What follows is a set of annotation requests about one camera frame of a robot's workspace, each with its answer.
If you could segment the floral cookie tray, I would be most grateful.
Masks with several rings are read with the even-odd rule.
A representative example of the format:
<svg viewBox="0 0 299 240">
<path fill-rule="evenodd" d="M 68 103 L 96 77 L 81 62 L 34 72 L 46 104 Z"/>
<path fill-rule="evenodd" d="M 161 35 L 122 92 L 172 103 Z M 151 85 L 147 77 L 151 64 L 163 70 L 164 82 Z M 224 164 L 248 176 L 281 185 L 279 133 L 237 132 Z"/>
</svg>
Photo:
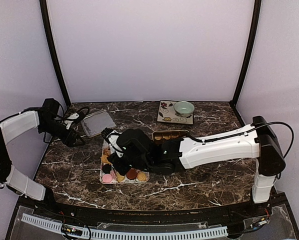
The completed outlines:
<svg viewBox="0 0 299 240">
<path fill-rule="evenodd" d="M 104 164 L 102 164 L 102 163 L 100 162 L 99 181 L 100 181 L 102 184 L 105 184 L 105 185 L 113 184 L 113 185 L 115 185 L 115 184 L 138 184 L 138 183 L 145 183 L 144 181 L 143 181 L 143 182 L 142 182 L 142 181 L 138 181 L 137 178 L 134 179 L 134 180 L 129 180 L 129 179 L 126 177 L 126 175 L 124 175 L 124 176 L 125 176 L 125 180 L 124 180 L 123 182 L 118 182 L 118 181 L 117 181 L 117 176 L 116 176 L 116 173 L 118 173 L 118 172 L 114 169 L 114 167 L 113 167 L 112 164 L 111 164 L 111 166 L 112 166 L 112 170 L 111 170 L 110 174 L 112 175 L 113 180 L 112 180 L 111 183 L 103 183 L 103 181 L 102 181 L 102 177 L 103 177 L 103 175 L 104 175 L 104 173 L 103 173 L 103 171 L 102 171 L 102 167 L 103 167 L 103 165 L 104 165 Z M 148 178 L 148 181 L 149 181 L 149 180 L 150 180 L 150 174 L 149 174 L 148 172 L 144 172 L 144 173 L 146 173 L 147 178 Z"/>
</svg>

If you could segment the round yellow biscuit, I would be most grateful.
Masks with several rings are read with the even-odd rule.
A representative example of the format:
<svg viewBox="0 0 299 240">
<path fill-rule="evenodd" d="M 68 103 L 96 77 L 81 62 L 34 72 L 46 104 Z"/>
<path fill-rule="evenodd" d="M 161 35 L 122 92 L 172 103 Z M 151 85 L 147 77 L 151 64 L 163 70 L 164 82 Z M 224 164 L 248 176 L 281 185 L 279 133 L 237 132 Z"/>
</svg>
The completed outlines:
<svg viewBox="0 0 299 240">
<path fill-rule="evenodd" d="M 116 173 L 116 178 L 117 178 L 117 181 L 119 183 L 123 182 L 125 180 L 125 176 L 124 175 L 120 175 L 118 172 Z"/>
</svg>

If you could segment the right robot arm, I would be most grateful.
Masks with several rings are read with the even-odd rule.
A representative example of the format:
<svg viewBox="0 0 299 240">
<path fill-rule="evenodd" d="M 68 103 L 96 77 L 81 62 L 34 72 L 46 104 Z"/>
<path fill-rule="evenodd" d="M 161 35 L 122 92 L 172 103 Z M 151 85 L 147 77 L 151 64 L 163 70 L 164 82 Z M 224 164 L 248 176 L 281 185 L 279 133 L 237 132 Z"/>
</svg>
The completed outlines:
<svg viewBox="0 0 299 240">
<path fill-rule="evenodd" d="M 270 198 L 275 178 L 285 169 L 286 162 L 278 138 L 262 116 L 236 130 L 195 138 L 191 135 L 156 144 L 141 129 L 117 132 L 105 128 L 101 135 L 113 153 L 108 161 L 120 175 L 130 169 L 159 175 L 171 175 L 205 164 L 227 160 L 256 159 L 252 200 L 244 212 L 255 217 Z"/>
</svg>

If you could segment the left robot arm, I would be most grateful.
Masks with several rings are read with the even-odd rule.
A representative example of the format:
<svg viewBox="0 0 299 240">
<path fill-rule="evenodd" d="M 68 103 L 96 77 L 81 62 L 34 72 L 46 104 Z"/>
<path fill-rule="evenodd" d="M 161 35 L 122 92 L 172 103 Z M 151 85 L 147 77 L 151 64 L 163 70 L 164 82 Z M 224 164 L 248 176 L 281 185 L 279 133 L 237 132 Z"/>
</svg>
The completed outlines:
<svg viewBox="0 0 299 240">
<path fill-rule="evenodd" d="M 47 98 L 42 106 L 29 107 L 0 120 L 0 190 L 8 188 L 14 193 L 41 202 L 40 209 L 49 218 L 60 214 L 53 191 L 34 181 L 34 164 L 38 161 L 41 144 L 35 132 L 51 136 L 69 148 L 84 145 L 74 125 L 80 123 L 90 112 L 83 107 L 71 115 L 60 115 L 61 104 Z"/>
</svg>

